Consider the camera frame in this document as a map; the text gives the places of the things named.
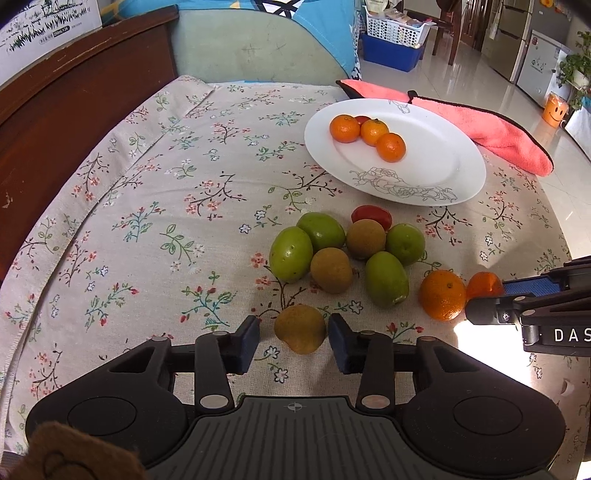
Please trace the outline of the orange tangerine four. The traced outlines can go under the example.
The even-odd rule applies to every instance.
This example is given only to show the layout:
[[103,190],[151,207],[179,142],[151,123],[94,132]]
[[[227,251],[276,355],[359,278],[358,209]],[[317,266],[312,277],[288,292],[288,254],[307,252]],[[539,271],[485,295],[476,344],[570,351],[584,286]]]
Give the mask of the orange tangerine four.
[[466,288],[466,299],[499,297],[505,294],[502,280],[492,272],[478,272],[472,276]]

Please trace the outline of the brown kiwi one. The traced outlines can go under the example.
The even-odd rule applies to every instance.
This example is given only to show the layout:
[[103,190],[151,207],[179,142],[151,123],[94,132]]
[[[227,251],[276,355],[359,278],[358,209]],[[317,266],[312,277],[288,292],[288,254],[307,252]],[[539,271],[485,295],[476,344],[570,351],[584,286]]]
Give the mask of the brown kiwi one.
[[320,311],[304,304],[284,309],[276,317],[273,330],[291,351],[300,355],[318,350],[327,336],[327,324]]

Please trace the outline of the green jujube four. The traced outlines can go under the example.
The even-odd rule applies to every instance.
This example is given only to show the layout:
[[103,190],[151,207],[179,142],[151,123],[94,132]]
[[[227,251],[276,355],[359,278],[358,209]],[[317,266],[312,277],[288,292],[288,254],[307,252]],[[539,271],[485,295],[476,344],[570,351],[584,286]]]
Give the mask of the green jujube four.
[[410,293],[408,274],[393,254],[374,254],[365,266],[365,287],[373,303],[384,309],[405,301]]

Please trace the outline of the brown kiwi two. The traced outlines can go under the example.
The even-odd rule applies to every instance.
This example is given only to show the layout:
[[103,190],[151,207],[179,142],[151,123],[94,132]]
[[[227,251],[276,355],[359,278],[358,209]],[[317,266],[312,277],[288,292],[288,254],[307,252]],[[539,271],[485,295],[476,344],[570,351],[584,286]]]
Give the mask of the brown kiwi two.
[[353,282],[348,254],[335,247],[318,250],[311,259],[311,277],[329,294],[344,293]]

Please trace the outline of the orange tangerine three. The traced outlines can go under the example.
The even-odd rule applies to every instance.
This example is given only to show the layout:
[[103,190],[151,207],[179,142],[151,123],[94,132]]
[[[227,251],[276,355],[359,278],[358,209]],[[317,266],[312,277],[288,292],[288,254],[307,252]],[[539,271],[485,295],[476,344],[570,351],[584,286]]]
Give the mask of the orange tangerine three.
[[425,313],[434,320],[454,320],[466,305],[463,280],[448,270],[430,272],[422,281],[418,299]]

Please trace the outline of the brown kiwi three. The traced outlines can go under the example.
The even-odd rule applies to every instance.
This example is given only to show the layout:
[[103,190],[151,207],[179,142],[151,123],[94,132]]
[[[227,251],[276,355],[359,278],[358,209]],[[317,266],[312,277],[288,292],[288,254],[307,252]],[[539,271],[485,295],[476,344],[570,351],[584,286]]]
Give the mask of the brown kiwi three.
[[346,248],[356,259],[365,260],[386,246],[387,234],[383,226],[372,219],[356,221],[346,233]]

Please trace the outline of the green jujube three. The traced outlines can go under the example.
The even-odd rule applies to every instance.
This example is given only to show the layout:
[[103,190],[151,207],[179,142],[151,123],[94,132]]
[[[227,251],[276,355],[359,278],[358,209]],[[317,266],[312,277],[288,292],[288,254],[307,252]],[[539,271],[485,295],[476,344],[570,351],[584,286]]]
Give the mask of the green jujube three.
[[386,249],[404,266],[418,262],[424,255],[426,241],[424,234],[415,226],[400,223],[387,233]]

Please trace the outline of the green jujube one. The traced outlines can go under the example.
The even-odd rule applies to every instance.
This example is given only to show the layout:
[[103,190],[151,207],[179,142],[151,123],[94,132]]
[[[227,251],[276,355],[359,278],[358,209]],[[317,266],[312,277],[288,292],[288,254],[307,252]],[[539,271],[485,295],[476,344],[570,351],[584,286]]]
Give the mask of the green jujube one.
[[308,273],[314,247],[311,238],[297,226],[280,231],[270,247],[270,271],[283,283],[294,283]]

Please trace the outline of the green jujube two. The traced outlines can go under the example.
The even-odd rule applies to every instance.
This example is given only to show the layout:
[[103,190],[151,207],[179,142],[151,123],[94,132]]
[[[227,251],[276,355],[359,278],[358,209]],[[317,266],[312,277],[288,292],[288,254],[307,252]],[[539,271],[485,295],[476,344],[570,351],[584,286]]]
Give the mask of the green jujube two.
[[297,227],[304,230],[311,239],[315,252],[325,248],[342,248],[346,233],[335,218],[322,212],[308,212],[297,221]]

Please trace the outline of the red cherry tomato one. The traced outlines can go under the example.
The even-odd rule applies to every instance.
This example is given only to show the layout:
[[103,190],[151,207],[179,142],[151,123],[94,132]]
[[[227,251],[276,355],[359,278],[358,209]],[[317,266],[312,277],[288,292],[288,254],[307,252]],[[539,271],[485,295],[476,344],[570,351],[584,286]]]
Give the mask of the red cherry tomato one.
[[393,226],[393,217],[391,213],[375,205],[361,205],[353,210],[351,220],[356,223],[361,220],[373,220],[378,222],[386,232]]

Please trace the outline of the orange tangerine five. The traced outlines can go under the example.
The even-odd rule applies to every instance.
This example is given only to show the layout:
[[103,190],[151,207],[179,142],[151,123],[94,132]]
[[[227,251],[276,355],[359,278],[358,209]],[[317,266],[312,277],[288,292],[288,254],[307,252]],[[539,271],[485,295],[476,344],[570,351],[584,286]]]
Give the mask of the orange tangerine five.
[[384,135],[376,145],[378,155],[386,162],[400,161],[407,151],[404,139],[396,133]]

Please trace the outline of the orange tangerine two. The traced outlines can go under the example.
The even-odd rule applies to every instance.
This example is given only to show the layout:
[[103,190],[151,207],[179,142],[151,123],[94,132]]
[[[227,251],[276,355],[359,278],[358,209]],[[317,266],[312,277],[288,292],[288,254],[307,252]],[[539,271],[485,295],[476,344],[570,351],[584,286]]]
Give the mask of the orange tangerine two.
[[390,132],[388,125],[379,119],[369,119],[360,127],[360,136],[367,145],[375,147],[377,142]]

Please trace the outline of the orange tangerine one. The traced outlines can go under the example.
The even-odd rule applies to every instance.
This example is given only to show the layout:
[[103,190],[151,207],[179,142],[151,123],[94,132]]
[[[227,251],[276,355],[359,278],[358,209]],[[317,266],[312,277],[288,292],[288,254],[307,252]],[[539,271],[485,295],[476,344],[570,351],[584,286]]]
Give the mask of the orange tangerine one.
[[339,143],[352,143],[358,140],[361,127],[355,117],[348,114],[335,116],[329,123],[332,138]]

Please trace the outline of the floral tablecloth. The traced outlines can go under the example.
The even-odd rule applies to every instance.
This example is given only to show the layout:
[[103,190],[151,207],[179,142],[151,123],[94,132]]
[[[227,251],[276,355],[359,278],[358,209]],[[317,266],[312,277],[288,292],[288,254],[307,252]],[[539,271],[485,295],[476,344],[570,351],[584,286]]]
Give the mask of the floral tablecloth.
[[554,465],[571,476],[590,418],[585,358],[527,353],[514,327],[432,320],[415,296],[377,308],[356,277],[339,295],[277,280],[270,245],[307,212],[342,225],[369,197],[304,146],[312,115],[339,88],[207,85],[183,77],[144,101],[81,162],[41,215],[1,288],[1,442],[25,451],[25,422],[54,390],[153,337],[177,344],[233,330],[249,314],[262,341],[235,395],[355,394],[331,349],[294,354],[273,321],[305,304],[399,344],[434,335],[550,397],[567,424]]

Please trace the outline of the pink towel black trim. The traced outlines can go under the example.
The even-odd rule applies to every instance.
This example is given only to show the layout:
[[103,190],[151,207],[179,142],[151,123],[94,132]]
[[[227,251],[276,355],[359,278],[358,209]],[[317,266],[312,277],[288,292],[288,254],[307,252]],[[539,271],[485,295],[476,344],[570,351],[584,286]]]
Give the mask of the pink towel black trim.
[[513,119],[491,110],[419,95],[415,90],[402,92],[373,83],[344,79],[337,84],[349,99],[383,99],[418,106],[446,119],[473,142],[510,164],[537,176],[554,171],[551,155],[541,143]]

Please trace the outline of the white floral plate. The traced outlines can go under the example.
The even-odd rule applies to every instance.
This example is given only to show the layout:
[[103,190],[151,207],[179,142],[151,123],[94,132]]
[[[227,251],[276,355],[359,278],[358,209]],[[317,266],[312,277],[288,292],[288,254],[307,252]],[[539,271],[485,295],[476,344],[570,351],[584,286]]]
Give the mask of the white floral plate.
[[329,105],[308,120],[304,144],[335,179],[402,204],[460,204],[474,198],[487,177],[467,134],[425,108],[394,100]]

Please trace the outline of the orange smiley bucket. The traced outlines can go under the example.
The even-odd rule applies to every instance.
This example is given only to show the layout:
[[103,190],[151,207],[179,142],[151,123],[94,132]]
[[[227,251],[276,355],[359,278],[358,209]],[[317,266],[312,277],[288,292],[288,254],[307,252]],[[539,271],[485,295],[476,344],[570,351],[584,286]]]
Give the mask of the orange smiley bucket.
[[569,110],[568,102],[551,92],[542,112],[542,119],[551,127],[558,128]]

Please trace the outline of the brown plush toy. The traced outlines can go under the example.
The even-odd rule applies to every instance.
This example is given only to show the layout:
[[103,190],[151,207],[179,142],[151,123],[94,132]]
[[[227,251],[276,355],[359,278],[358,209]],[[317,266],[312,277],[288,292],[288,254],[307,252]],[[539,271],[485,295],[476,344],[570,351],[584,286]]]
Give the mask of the brown plush toy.
[[40,425],[7,479],[147,479],[136,454],[58,422]]

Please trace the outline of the white small fridge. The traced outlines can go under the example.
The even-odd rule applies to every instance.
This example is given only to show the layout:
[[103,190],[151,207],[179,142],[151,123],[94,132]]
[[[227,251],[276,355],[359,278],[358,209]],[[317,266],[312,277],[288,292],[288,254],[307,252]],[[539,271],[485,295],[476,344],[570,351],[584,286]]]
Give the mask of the white small fridge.
[[567,46],[533,30],[517,86],[542,108],[551,93],[567,100],[571,86],[568,83],[561,85],[558,75],[561,62],[571,53]]

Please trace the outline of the potted green plant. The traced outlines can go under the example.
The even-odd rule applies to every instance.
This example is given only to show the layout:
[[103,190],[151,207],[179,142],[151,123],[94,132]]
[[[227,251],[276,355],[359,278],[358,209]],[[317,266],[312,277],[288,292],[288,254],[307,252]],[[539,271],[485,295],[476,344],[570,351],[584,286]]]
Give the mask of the potted green plant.
[[584,101],[590,98],[590,32],[579,31],[578,37],[577,51],[560,63],[558,74],[560,86],[572,87],[568,103],[573,111],[581,109]]

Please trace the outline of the silver refrigerator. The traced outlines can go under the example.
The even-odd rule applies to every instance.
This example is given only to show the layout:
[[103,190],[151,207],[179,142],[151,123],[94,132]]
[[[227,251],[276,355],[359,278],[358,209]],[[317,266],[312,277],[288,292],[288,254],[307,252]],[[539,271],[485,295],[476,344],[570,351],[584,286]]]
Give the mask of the silver refrigerator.
[[483,44],[483,55],[511,83],[519,77],[534,30],[564,43],[572,13],[557,1],[494,1]]

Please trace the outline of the blue storage bin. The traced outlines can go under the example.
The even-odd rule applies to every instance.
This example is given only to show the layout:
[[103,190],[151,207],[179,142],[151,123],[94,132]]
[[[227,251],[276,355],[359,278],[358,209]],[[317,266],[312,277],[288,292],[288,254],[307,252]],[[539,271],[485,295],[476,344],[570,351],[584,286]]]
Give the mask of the blue storage bin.
[[412,48],[379,38],[361,35],[363,59],[402,72],[411,72],[423,59],[425,46]]

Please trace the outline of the wooden chair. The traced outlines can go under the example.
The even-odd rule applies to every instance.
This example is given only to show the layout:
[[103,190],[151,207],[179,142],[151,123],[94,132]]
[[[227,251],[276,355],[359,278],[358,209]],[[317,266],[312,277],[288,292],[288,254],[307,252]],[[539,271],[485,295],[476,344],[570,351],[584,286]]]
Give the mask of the wooden chair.
[[432,55],[435,56],[438,53],[444,34],[448,32],[452,37],[448,64],[453,66],[460,44],[465,17],[471,12],[473,1],[437,0],[436,3],[441,9],[441,13],[440,17],[436,20],[437,32]]

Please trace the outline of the white plastic basket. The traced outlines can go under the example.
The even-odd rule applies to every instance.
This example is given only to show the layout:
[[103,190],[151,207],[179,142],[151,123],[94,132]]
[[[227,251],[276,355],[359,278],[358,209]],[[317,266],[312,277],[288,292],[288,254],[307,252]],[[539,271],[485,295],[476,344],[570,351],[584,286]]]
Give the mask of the white plastic basket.
[[419,49],[426,41],[433,21],[419,21],[396,9],[377,13],[363,7],[366,13],[366,30],[370,37],[392,44]]

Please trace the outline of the green sofa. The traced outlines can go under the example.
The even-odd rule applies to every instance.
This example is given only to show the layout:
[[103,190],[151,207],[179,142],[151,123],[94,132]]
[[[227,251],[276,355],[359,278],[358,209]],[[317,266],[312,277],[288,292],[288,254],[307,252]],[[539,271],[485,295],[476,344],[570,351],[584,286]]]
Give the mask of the green sofa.
[[230,81],[332,85],[346,71],[300,24],[254,10],[181,10],[170,30],[177,73]]

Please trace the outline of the blue shark cushion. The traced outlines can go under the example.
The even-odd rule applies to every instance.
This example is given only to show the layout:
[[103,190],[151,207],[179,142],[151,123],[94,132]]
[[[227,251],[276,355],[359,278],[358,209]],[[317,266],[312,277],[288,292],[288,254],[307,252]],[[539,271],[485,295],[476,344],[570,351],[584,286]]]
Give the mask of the blue shark cushion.
[[174,5],[181,10],[254,10],[293,20],[341,64],[345,78],[361,77],[359,15],[353,1],[113,1],[101,11],[105,25]]

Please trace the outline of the white milk carton box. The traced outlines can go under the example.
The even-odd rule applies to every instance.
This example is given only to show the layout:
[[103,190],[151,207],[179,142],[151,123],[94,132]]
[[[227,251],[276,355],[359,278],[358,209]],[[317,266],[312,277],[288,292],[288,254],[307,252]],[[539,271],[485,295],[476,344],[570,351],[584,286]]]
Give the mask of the white milk carton box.
[[30,1],[1,28],[1,86],[101,26],[97,1]]

